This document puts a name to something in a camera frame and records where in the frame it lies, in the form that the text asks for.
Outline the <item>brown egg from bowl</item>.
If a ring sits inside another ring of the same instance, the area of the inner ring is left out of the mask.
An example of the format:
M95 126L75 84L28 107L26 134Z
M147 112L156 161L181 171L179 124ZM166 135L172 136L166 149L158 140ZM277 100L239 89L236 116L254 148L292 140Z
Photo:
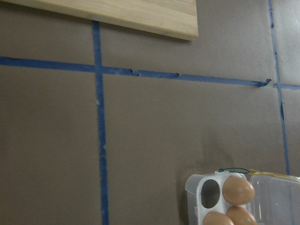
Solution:
M203 219L203 225L234 225L234 222L225 214L211 211Z

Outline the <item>clear plastic egg box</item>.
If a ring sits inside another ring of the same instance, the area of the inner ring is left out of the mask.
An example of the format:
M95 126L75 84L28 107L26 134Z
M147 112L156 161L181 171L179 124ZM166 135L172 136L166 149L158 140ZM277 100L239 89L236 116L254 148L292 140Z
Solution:
M300 179L225 168L191 175L185 183L191 225L298 225Z

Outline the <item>brown egg in box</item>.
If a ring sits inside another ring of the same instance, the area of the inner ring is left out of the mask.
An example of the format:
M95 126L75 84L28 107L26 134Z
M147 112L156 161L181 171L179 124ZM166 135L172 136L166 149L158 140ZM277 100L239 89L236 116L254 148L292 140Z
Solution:
M234 225L257 225L254 216L241 206L231 206L226 215L233 221Z
M254 199L255 190L246 179L230 176L223 184L222 195L230 204L245 205Z

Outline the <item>wooden cutting board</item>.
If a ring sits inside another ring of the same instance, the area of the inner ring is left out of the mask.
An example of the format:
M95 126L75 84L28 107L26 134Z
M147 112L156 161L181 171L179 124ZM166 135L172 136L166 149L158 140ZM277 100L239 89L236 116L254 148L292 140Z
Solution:
M195 0L10 0L8 3L186 41L199 36Z

